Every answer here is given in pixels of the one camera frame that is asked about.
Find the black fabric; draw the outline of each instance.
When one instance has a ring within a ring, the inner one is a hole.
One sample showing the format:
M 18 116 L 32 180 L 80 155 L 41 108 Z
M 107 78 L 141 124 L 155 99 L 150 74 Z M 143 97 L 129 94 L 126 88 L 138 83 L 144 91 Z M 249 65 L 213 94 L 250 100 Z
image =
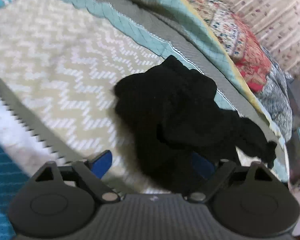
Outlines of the black fabric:
M 225 158 L 240 164 L 237 146 L 273 166 L 276 143 L 268 143 L 250 119 L 220 109 L 216 92 L 212 79 L 174 56 L 116 84 L 115 111 L 134 135 L 141 170 L 161 186 L 187 194 L 202 183 L 191 165 L 194 151 L 213 163 Z

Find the bed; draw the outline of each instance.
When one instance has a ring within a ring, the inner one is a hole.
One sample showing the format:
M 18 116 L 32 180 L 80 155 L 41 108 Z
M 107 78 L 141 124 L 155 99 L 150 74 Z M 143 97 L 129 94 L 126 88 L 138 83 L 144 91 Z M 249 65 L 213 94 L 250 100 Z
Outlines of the bed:
M 164 192 L 138 170 L 111 89 L 169 55 L 216 82 L 219 107 L 278 142 L 273 172 L 287 181 L 280 129 L 187 0 L 0 0 L 0 145 L 28 175 L 109 149 L 110 186 Z

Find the metal screw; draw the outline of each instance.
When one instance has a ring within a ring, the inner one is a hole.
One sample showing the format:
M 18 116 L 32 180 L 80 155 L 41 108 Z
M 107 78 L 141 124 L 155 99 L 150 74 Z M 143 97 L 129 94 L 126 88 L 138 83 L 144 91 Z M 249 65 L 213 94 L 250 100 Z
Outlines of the metal screw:
M 206 199 L 206 195 L 201 192 L 191 193 L 190 199 L 196 202 L 204 201 Z
M 107 192 L 102 195 L 102 199 L 105 201 L 115 201 L 118 199 L 118 195 L 113 192 Z

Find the red fabric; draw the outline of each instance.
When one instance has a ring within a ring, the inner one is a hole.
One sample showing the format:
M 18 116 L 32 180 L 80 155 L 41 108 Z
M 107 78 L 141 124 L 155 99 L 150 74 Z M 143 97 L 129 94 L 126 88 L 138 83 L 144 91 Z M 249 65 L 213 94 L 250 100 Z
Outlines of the red fabric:
M 243 58 L 235 63 L 252 92 L 261 92 L 266 84 L 266 75 L 270 72 L 271 61 L 260 48 L 260 45 L 250 28 L 242 22 L 242 19 L 233 14 L 235 23 L 246 36 Z

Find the ribbed gray surface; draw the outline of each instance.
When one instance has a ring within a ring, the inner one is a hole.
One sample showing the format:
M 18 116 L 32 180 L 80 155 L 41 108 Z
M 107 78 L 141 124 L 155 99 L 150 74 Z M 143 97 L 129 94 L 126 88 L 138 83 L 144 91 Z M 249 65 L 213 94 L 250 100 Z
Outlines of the ribbed gray surface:
M 170 41 L 186 58 L 191 60 L 202 72 L 212 78 L 219 90 L 244 116 L 253 120 L 263 131 L 267 140 L 278 141 L 277 137 L 270 130 L 268 121 L 261 117 L 254 107 L 242 96 L 225 76 L 192 44 L 186 37 L 186 33 L 180 24 L 173 21 L 173 17 L 167 11 L 156 11 L 154 0 L 96 0 L 99 2 L 111 3 L 114 8 L 141 24 L 149 32 L 158 37 Z M 285 166 L 284 152 L 281 147 L 276 148 L 276 155 L 280 163 Z
M 17 236 L 14 240 L 34 240 Z M 203 204 L 181 195 L 128 195 L 124 201 L 100 208 L 81 231 L 58 240 L 244 240 L 223 228 Z M 268 240 L 293 240 L 284 235 Z

